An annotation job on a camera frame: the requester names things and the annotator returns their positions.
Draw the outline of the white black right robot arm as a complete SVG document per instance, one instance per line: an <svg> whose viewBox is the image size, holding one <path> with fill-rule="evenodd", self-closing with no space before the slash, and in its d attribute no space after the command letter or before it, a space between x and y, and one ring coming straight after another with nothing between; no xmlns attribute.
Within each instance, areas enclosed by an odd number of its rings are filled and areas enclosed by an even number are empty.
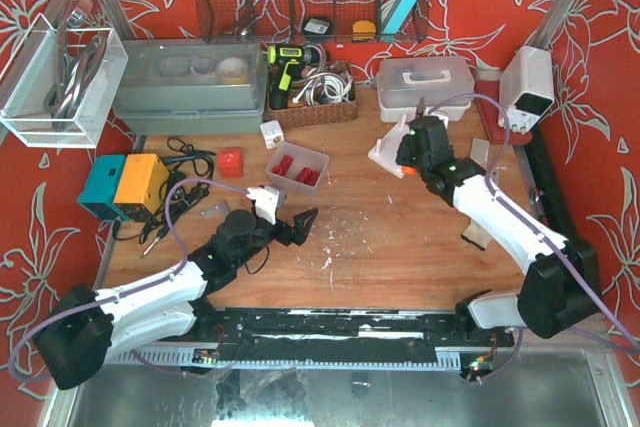
<svg viewBox="0 0 640 427"><path fill-rule="evenodd" d="M517 291L486 291L459 302L456 313L465 330L527 328L549 339L597 312L594 248L549 229L502 192L478 163L456 157L443 120L429 115L409 122L396 161L488 232L524 274Z"/></svg>

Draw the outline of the orange black handle screwdriver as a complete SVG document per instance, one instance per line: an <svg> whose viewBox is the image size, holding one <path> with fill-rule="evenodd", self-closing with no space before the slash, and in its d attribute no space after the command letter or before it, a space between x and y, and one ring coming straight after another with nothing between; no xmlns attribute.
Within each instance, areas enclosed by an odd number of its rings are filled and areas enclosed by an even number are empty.
<svg viewBox="0 0 640 427"><path fill-rule="evenodd" d="M417 105L417 107L416 107L415 117L416 117L416 118L418 118L418 117L422 117L422 116L424 115L425 110L426 110L426 101L425 101L425 98L424 98L424 97L422 97L422 98L420 99L419 104L418 104L418 105ZM412 167L412 166L403 166L403 167L402 167L402 172L403 172L405 175L410 175L410 176L412 176L412 175L415 175L415 174L416 174L416 169L415 169L414 167Z"/></svg>

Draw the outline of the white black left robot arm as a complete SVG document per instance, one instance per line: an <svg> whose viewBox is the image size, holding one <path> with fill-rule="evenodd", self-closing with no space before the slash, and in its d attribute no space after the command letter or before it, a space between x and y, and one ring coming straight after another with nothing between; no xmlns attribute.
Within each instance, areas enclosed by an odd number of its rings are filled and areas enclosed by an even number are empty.
<svg viewBox="0 0 640 427"><path fill-rule="evenodd" d="M292 223L238 209L185 261L136 282L94 291L72 287L34 336L61 390L93 377L106 361L148 343L186 334L196 323L195 302L236 279L238 270L271 242L302 245L318 215L309 209Z"/></svg>

